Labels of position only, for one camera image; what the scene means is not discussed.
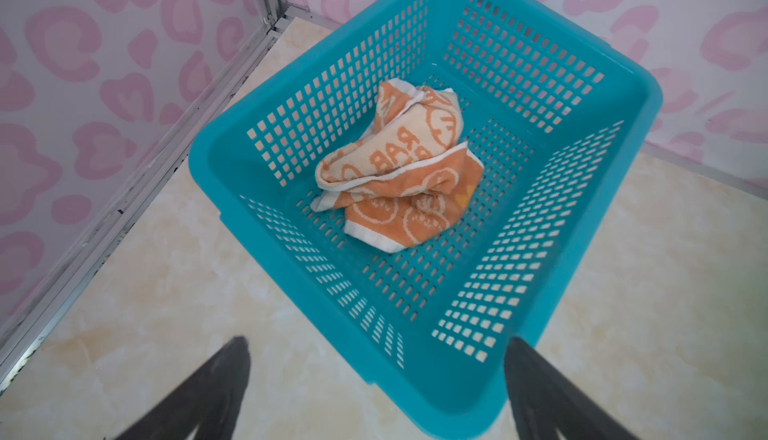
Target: pink leopard print wall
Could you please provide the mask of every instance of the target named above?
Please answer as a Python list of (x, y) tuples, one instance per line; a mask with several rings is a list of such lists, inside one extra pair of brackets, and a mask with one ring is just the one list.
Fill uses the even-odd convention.
[[(288, 0), (345, 23), (374, 0)], [(652, 145), (768, 190), (768, 0), (539, 0), (658, 79)]]
[(260, 25), (254, 0), (0, 0), (0, 332)]

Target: crumpled towel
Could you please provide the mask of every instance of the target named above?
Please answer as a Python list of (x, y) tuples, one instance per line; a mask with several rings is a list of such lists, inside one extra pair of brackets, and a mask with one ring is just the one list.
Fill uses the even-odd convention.
[(464, 122), (453, 90), (393, 79), (359, 141), (317, 165), (314, 211), (345, 208), (344, 232), (387, 253), (450, 228), (469, 205), (483, 164), (456, 144)]

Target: metal frame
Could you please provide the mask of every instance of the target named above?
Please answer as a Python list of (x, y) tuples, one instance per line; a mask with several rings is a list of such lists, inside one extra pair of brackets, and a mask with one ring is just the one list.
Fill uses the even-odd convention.
[(264, 27), (248, 39), (235, 58), (187, 109), (171, 135), (164, 139), (154, 159), (129, 180), (111, 207), (105, 209), (101, 218), (75, 242), (76, 247), (52, 270), (25, 317), (0, 339), (0, 395), (187, 157), (197, 132), (224, 110), (280, 38), (275, 25), (288, 4), (285, 0), (264, 0), (264, 5), (267, 9)]

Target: orange towel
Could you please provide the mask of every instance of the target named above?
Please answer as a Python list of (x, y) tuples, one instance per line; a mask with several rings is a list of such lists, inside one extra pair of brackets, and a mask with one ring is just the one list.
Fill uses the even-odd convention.
[(461, 217), (483, 165), (456, 144), (464, 123), (453, 90), (393, 79), (359, 141), (321, 160), (312, 209), (345, 208), (344, 232), (388, 253), (418, 245)]

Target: perforated basket wall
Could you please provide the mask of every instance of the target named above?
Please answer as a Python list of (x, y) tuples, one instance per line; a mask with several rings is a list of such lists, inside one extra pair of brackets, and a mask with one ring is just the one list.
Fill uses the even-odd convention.
[[(312, 213), (314, 167), (377, 86), (450, 86), (485, 175), (462, 219), (385, 254)], [(208, 125), (192, 174), (368, 382), (428, 433), (482, 433), (512, 336), (535, 344), (661, 103), (653, 78), (534, 0), (379, 0)]]

